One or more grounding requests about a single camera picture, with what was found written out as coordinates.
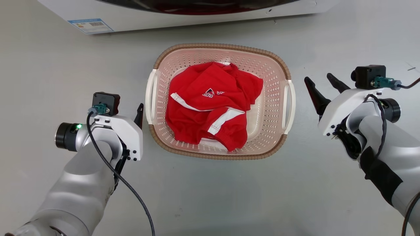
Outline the beige perforated laundry basket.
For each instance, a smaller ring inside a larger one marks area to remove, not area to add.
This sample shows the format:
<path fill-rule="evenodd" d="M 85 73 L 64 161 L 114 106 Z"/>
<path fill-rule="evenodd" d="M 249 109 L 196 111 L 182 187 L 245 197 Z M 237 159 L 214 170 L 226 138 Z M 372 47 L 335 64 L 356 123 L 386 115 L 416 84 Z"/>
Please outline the beige perforated laundry basket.
<path fill-rule="evenodd" d="M 227 151 L 212 140 L 199 145 L 175 140 L 165 121 L 171 79 L 187 67 L 233 63 L 263 80 L 261 95 L 247 112 L 248 140 L 241 149 Z M 275 154 L 285 143 L 296 110 L 296 95 L 287 65 L 276 54 L 258 48 L 218 43 L 174 45 L 160 54 L 150 73 L 144 113 L 156 143 L 174 154 L 212 160 L 258 160 Z"/>

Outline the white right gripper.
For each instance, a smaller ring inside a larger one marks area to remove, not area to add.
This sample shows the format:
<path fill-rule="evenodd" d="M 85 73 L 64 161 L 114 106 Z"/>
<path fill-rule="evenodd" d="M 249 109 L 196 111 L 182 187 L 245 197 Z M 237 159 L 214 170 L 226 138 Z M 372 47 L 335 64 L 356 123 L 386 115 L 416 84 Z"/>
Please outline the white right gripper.
<path fill-rule="evenodd" d="M 350 89 L 332 73 L 327 73 L 327 79 L 340 93 L 332 101 L 316 89 L 311 78 L 304 78 L 316 113 L 320 116 L 318 128 L 322 135 L 340 140 L 348 157 L 358 160 L 368 145 L 367 135 L 362 133 L 361 125 L 367 117 L 378 117 L 380 153 L 385 138 L 385 112 L 377 96 L 382 94 L 383 89 Z"/>

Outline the blue energy label sticker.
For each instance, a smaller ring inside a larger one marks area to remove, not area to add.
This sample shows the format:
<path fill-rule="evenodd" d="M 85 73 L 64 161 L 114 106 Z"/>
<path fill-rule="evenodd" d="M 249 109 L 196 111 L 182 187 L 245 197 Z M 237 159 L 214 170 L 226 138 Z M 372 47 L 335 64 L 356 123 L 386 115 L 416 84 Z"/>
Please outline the blue energy label sticker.
<path fill-rule="evenodd" d="M 92 19 L 84 19 L 84 20 L 69 20 L 68 22 L 85 34 L 114 32 L 114 30 L 111 27 L 109 27 L 100 18 L 92 18 Z"/>

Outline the red shirt with white stripes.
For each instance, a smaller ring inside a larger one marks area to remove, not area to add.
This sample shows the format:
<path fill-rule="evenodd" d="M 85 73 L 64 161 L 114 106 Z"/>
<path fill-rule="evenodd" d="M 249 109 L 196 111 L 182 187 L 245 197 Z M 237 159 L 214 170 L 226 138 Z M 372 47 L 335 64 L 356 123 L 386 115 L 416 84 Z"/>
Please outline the red shirt with white stripes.
<path fill-rule="evenodd" d="M 227 151 L 243 148 L 247 112 L 262 90 L 263 79 L 233 63 L 189 66 L 170 82 L 166 123 L 177 141 L 215 140 Z"/>

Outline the white front-load washing machine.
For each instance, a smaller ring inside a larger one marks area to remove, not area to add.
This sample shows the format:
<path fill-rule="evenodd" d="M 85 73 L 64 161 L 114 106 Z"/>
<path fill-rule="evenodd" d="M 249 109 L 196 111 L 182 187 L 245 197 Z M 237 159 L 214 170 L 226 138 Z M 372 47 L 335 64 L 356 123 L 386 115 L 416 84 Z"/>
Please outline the white front-load washing machine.
<path fill-rule="evenodd" d="M 38 0 L 65 21 L 102 19 L 114 32 L 254 20 L 327 12 L 340 0 L 300 0 L 282 6 L 221 15 L 172 15 L 128 9 L 97 0 Z"/>

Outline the round black washer door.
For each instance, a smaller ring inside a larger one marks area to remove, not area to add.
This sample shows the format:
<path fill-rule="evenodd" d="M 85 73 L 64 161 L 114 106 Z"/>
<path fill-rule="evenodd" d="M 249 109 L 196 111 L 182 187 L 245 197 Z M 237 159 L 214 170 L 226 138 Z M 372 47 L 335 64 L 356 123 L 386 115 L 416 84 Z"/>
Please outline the round black washer door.
<path fill-rule="evenodd" d="M 221 15 L 272 8 L 300 0 L 97 0 L 106 4 L 172 15 Z"/>

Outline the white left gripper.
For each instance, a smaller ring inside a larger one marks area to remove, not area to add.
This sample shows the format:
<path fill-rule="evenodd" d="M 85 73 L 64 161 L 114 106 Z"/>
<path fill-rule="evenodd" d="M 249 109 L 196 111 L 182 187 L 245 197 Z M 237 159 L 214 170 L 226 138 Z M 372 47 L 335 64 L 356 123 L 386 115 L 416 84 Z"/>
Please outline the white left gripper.
<path fill-rule="evenodd" d="M 143 111 L 144 104 L 140 103 L 134 121 L 119 115 L 94 117 L 94 139 L 110 146 L 112 157 L 107 160 L 118 173 L 126 161 L 143 157 Z"/>

